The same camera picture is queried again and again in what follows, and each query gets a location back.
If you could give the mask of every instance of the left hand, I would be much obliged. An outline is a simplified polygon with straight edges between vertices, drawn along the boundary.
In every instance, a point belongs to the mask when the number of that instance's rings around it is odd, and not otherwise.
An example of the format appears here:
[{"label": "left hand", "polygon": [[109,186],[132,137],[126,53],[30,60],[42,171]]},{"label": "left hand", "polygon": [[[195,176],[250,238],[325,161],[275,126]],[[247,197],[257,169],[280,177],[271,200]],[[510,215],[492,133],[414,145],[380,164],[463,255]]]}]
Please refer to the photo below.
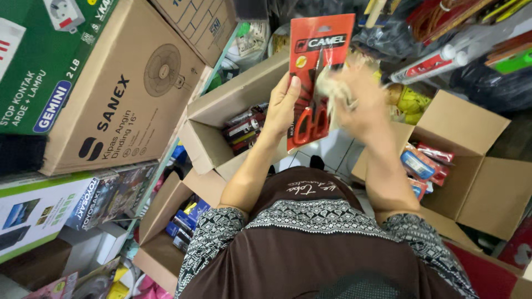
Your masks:
[{"label": "left hand", "polygon": [[294,122],[294,105],[301,92],[301,79],[292,77],[292,82],[288,86],[289,77],[289,73],[286,72],[271,91],[270,105],[262,134],[281,138]]}]

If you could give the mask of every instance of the brown shirt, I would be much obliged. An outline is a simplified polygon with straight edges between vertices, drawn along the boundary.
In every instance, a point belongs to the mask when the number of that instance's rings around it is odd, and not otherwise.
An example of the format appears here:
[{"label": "brown shirt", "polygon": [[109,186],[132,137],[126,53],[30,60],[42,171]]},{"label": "brown shirt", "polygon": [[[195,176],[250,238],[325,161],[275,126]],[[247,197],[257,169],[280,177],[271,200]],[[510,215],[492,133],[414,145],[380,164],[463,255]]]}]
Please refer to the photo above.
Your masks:
[{"label": "brown shirt", "polygon": [[317,169],[267,179],[245,225],[231,208],[198,220],[176,298],[477,298],[430,225],[380,228],[342,182]]}]

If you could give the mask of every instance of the patterned shirt sleeve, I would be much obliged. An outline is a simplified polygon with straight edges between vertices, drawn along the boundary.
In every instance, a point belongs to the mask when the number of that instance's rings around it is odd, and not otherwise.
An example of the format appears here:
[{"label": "patterned shirt sleeve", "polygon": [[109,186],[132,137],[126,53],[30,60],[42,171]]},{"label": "patterned shirt sleeve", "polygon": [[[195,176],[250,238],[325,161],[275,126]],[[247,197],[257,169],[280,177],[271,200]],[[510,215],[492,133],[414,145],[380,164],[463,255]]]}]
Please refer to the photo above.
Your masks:
[{"label": "patterned shirt sleeve", "polygon": [[210,209],[197,222],[196,231],[188,245],[187,254],[177,283],[174,298],[177,299],[187,284],[216,255],[229,246],[235,235],[244,227],[244,216],[232,207]]},{"label": "patterned shirt sleeve", "polygon": [[384,222],[383,229],[406,241],[419,259],[436,270],[462,296],[478,298],[462,266],[424,219],[414,214],[397,214]]}]

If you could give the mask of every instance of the foot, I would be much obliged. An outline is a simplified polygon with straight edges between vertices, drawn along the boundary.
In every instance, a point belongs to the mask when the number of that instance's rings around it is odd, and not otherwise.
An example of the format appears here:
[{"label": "foot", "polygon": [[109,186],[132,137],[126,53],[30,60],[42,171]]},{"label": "foot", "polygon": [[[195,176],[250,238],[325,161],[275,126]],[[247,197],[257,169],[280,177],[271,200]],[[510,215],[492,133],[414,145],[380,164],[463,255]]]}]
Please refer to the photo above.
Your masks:
[{"label": "foot", "polygon": [[323,170],[325,168],[325,163],[320,156],[314,155],[310,157],[310,167]]}]

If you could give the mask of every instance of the hand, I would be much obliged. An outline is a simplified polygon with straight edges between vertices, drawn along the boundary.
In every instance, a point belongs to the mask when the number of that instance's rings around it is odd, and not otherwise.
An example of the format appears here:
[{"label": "hand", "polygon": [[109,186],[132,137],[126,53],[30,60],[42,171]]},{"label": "hand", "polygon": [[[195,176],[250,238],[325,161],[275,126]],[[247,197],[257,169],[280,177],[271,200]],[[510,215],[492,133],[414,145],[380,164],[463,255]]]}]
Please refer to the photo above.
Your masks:
[{"label": "hand", "polygon": [[281,138],[294,122],[294,105],[301,92],[301,80],[298,77],[292,77],[292,82],[288,87],[288,79],[289,73],[286,72],[271,91],[270,105],[262,134]]},{"label": "hand", "polygon": [[338,124],[351,136],[368,143],[376,131],[389,126],[385,93],[372,77],[371,70],[357,61],[348,61],[350,67],[331,77],[345,82],[358,106],[353,111],[346,107],[344,99],[336,99],[336,116]]}]

